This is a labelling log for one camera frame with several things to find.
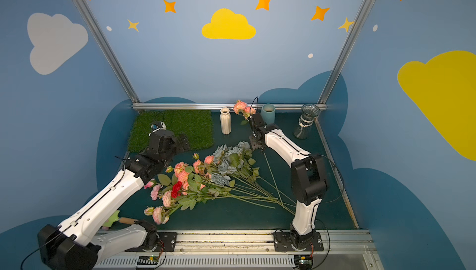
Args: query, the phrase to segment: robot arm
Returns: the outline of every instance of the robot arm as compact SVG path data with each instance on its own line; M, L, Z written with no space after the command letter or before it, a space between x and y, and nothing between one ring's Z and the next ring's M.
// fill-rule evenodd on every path
M253 114L248 120L253 131L251 147L272 148L291 168L291 188L297 199L291 241L296 249L306 248L314 233L318 205L329 189L324 159L297 146L277 125L266 124L261 114Z
M175 154L189 150L185 135L176 137L162 122L152 125L149 146L128 159L123 170L93 199L57 227L38 233L43 263L54 270L90 270L118 252L156 244L157 227L145 220L125 229L95 236L122 203L161 173Z

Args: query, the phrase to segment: green turf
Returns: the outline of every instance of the green turf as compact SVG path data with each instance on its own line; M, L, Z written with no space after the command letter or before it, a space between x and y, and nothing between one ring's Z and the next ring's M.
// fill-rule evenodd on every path
M146 111L137 116L129 137L128 150L137 153L148 146L150 125L163 121L175 135L185 134L191 150L213 145L213 123L210 110Z

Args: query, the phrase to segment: dark green tabletop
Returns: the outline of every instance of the dark green tabletop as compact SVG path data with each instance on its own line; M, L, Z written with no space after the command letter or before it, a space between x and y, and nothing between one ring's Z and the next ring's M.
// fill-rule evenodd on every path
M283 130L286 136L293 140L297 145L311 152L312 154L326 154L324 147L319 138L317 129L312 127L312 134L306 140L296 139L292 131L298 122L300 113L277 113L275 123ZM240 125L243 120L242 116L231 115L231 133L224 135L221 132L220 118L218 112L212 113L213 120L213 137L215 145L209 149L197 151L201 159L205 156L213 154L217 146L226 144L227 146L235 146L240 141L248 141L251 134L249 125ZM173 164L184 161L192 164L193 152L183 153L174 157ZM271 170L276 179L278 189L293 199L294 195L291 191L290 168L286 162L271 148L265 150L268 157ZM253 152L253 158L256 160L254 167L260 167L259 175L273 183L271 173L266 164L264 155L260 151ZM334 174L329 163L326 163L327 176L330 179L330 189L327 191L323 204L319 205L317 218L324 222L328 229L354 229L354 224L348 210L344 204L342 197L337 201L325 203L336 199L340 195ZM273 192L277 196L275 190L258 179L258 183L266 190ZM161 200L153 201L150 198L150 189L141 189L132 195L119 208L119 216L146 219L154 223L151 216L144 215L144 209L147 206L158 207L162 205ZM264 229L289 229L294 216L288 211L282 209L276 204L275 209L260 207L236 199L216 199L208 201L206 204L198 203L194 210L176 211L170 216L169 222L158 225L160 230L264 230ZM122 224L115 224L111 229L119 229ZM322 226L316 222L316 228L321 229Z

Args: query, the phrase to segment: red carnation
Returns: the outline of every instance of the red carnation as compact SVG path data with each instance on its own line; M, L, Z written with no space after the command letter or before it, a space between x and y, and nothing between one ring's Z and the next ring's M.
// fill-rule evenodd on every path
M177 182L176 184L174 184L174 186L172 187L172 198L176 198L177 196L180 195L179 193L179 190L182 188L182 182Z

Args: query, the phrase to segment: ribbed white vase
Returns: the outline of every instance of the ribbed white vase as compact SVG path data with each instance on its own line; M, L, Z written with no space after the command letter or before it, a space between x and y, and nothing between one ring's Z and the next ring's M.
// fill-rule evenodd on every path
M231 133L230 109L223 107L220 109L221 132L228 135Z

